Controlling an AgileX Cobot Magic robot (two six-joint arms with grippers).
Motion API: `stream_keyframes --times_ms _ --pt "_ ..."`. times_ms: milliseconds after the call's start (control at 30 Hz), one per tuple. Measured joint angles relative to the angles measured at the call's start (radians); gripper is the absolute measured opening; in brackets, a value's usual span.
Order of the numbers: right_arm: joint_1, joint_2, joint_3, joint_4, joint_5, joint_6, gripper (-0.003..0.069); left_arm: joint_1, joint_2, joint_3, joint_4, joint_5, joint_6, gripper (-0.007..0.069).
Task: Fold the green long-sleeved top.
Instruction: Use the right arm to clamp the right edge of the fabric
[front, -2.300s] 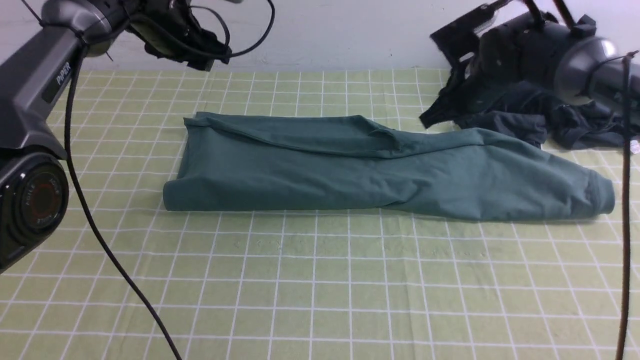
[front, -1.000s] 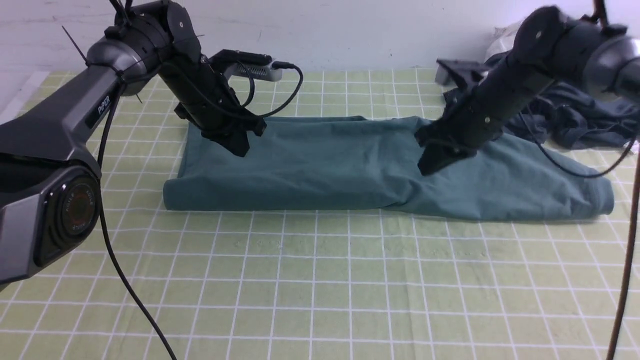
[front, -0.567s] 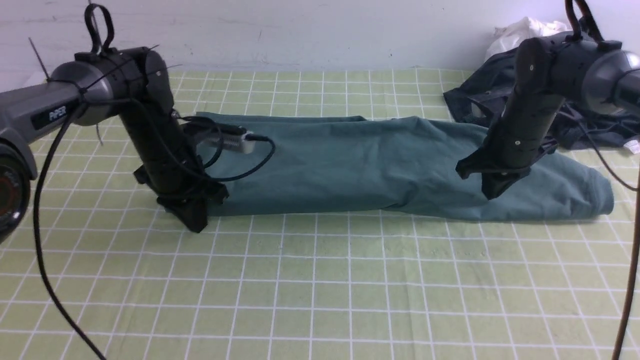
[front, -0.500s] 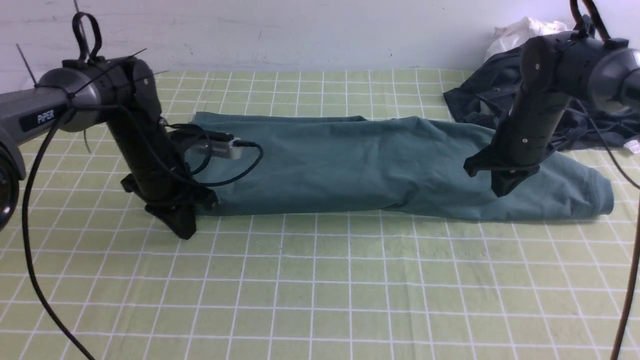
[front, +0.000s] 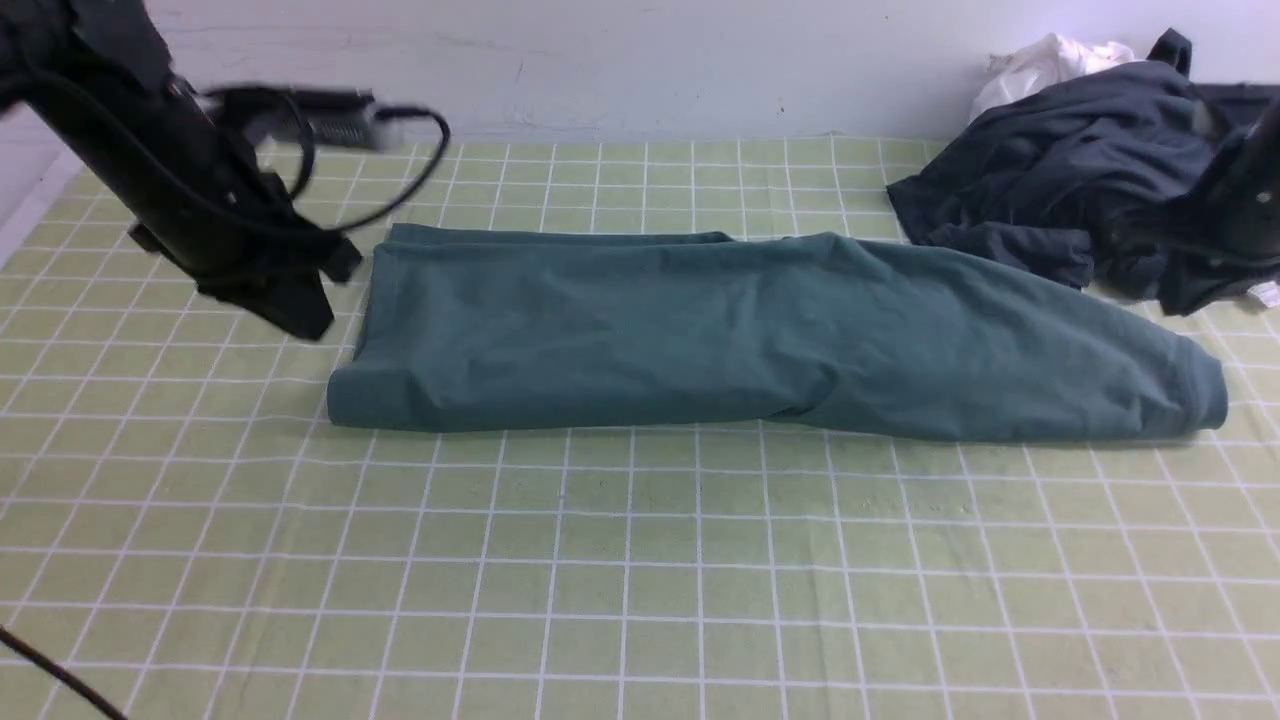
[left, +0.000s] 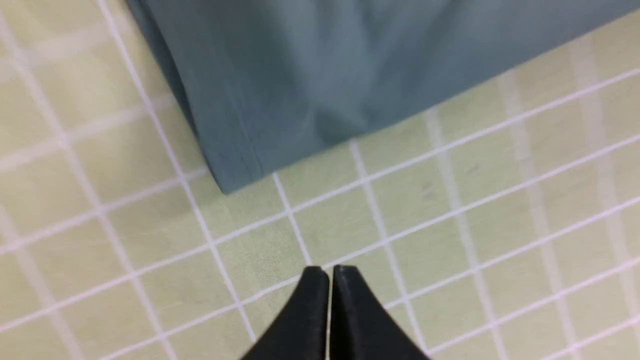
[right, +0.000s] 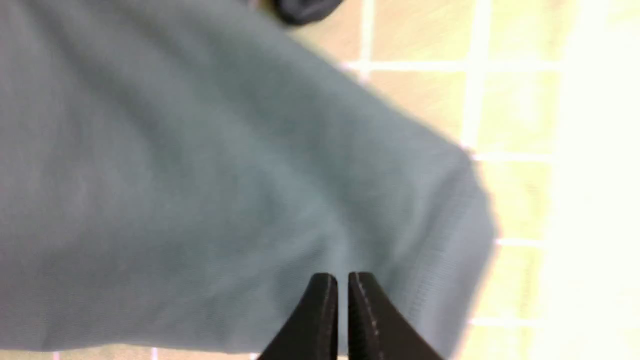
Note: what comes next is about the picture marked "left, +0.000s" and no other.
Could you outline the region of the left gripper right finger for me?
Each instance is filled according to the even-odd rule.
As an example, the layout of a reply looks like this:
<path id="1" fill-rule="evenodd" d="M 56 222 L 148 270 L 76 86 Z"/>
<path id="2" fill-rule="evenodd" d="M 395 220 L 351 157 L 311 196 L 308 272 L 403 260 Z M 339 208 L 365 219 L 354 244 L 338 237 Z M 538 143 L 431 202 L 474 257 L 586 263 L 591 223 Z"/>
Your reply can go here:
<path id="1" fill-rule="evenodd" d="M 333 268 L 331 360 L 427 360 L 398 326 L 356 266 Z"/>

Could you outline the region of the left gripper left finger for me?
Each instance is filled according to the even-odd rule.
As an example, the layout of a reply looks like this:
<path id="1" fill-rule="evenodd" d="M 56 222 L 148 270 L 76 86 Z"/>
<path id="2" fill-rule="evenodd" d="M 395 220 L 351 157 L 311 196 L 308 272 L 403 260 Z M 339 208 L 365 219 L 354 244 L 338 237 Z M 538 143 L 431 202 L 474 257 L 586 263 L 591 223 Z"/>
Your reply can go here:
<path id="1" fill-rule="evenodd" d="M 243 360 L 324 360 L 329 276 L 307 266 L 288 301 Z"/>

